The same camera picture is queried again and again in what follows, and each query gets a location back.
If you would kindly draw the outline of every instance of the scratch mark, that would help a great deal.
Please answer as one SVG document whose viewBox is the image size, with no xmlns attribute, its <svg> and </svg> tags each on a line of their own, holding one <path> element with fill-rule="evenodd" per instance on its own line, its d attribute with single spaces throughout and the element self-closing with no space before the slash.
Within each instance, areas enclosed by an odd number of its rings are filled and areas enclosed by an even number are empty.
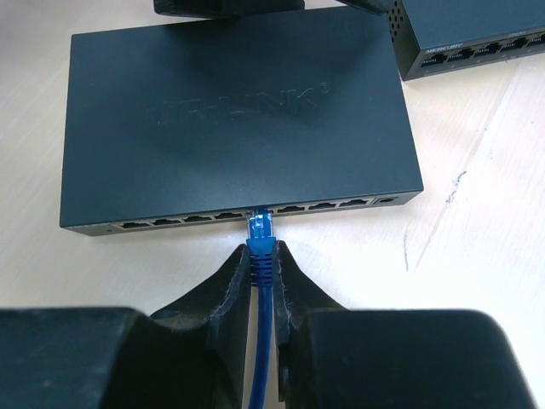
<svg viewBox="0 0 545 409">
<path fill-rule="evenodd" d="M 403 235 L 403 256 L 405 259 L 405 272 L 409 273 L 409 257 L 407 256 L 407 236 L 409 233 L 409 226 L 405 229 L 405 234 Z"/>
<path fill-rule="evenodd" d="M 460 186 L 460 182 L 462 181 L 462 178 L 466 175 L 468 171 L 464 170 L 458 177 L 452 180 L 452 185 L 454 186 L 454 190 L 452 193 L 449 194 L 449 197 L 446 198 L 446 207 L 450 207 L 452 203 L 454 202 L 454 198 L 456 194 L 458 193 L 458 187 Z"/>
</svg>

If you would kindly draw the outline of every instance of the black network switch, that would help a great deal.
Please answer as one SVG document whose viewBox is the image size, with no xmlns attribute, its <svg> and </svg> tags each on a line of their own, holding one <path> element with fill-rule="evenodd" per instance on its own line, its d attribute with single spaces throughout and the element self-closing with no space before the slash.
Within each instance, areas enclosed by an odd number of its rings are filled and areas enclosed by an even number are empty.
<svg viewBox="0 0 545 409">
<path fill-rule="evenodd" d="M 545 51 L 543 0 L 398 0 L 388 19 L 404 80 Z"/>
<path fill-rule="evenodd" d="M 72 38 L 64 228 L 402 205 L 422 189 L 384 16 L 340 7 Z"/>
</svg>

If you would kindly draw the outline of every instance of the clamp jaw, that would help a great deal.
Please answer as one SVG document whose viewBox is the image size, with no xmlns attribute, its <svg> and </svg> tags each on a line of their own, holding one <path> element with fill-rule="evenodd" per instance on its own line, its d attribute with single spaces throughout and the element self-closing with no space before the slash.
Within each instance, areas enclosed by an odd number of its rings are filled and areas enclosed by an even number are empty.
<svg viewBox="0 0 545 409">
<path fill-rule="evenodd" d="M 374 14 L 393 8 L 394 0 L 339 0 Z M 243 17 L 252 14 L 303 10 L 304 0 L 153 0 L 157 14 L 183 17 Z"/>
<path fill-rule="evenodd" d="M 0 407 L 240 408 L 250 250 L 151 317 L 130 308 L 0 310 Z M 286 407 L 534 409 L 502 330 L 473 311 L 349 311 L 272 254 Z"/>
</svg>

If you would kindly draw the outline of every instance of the ventilation holes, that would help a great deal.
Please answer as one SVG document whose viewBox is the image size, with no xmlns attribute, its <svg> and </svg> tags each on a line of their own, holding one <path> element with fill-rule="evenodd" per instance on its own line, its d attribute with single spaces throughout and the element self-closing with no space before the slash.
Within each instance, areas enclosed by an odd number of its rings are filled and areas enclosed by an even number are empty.
<svg viewBox="0 0 545 409">
<path fill-rule="evenodd" d="M 398 33 L 402 33 L 403 25 L 401 23 L 404 22 L 406 16 L 403 3 L 401 1 L 395 2 L 394 6 L 395 7 L 393 9 L 387 12 L 388 20 L 390 21 L 390 36 L 392 37 L 392 43 L 394 43 Z"/>
</svg>

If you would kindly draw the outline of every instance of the second network switch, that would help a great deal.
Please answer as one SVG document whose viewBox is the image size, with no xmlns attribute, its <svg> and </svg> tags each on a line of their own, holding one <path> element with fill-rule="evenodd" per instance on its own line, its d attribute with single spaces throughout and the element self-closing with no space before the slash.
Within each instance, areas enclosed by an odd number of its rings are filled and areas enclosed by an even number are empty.
<svg viewBox="0 0 545 409">
<path fill-rule="evenodd" d="M 543 0 L 398 0 L 388 20 L 404 80 L 545 51 Z"/>
</svg>

